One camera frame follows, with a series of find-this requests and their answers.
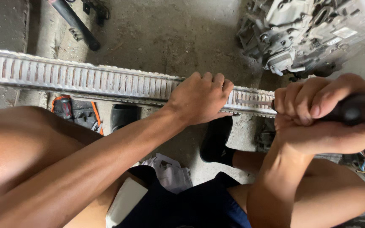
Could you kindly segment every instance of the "forearm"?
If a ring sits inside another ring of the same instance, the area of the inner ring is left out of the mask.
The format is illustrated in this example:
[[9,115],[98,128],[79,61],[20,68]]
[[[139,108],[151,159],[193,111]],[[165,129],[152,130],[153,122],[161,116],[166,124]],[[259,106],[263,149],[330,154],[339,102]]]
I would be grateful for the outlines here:
[[290,227],[295,193],[312,158],[273,142],[247,197],[252,227]]
[[0,199],[0,227],[62,227],[186,124],[163,108],[48,167]]

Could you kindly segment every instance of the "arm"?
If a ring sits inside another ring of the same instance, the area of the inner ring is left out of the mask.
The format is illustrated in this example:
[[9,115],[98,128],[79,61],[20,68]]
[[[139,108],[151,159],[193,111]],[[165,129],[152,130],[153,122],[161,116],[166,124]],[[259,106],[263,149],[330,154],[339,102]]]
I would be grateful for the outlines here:
[[247,196],[252,227],[290,227],[295,193],[312,158],[274,140]]
[[0,227],[63,227],[122,173],[185,127],[210,121],[233,89],[221,74],[194,73],[158,112],[43,170],[0,199]]

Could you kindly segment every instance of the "plastic bag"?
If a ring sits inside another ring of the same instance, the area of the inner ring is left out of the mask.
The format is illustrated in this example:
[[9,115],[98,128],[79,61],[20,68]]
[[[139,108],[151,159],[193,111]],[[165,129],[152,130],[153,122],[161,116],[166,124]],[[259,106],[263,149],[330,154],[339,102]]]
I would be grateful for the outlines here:
[[192,187],[188,168],[181,168],[178,161],[165,155],[156,153],[154,158],[149,158],[142,166],[151,166],[155,169],[160,184],[172,193],[178,194]]

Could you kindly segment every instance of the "bolt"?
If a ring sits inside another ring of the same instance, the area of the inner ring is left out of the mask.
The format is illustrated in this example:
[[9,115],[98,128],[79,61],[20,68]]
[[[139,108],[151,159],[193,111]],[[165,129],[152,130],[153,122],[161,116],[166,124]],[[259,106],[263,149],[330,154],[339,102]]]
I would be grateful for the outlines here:
[[267,38],[268,38],[268,36],[266,34],[264,34],[260,37],[260,40],[261,40],[261,42],[265,43]]

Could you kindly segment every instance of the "black metal bar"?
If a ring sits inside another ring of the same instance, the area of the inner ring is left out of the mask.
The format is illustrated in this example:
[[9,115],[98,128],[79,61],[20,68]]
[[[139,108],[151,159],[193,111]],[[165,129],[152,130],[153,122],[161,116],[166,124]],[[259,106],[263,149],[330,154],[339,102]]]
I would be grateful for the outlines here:
[[71,33],[74,38],[78,41],[83,39],[89,48],[93,51],[97,51],[101,44],[94,37],[94,35],[88,30],[85,24],[77,16],[74,10],[68,5],[66,0],[48,0],[48,2],[57,10],[58,13],[66,20],[71,27]]

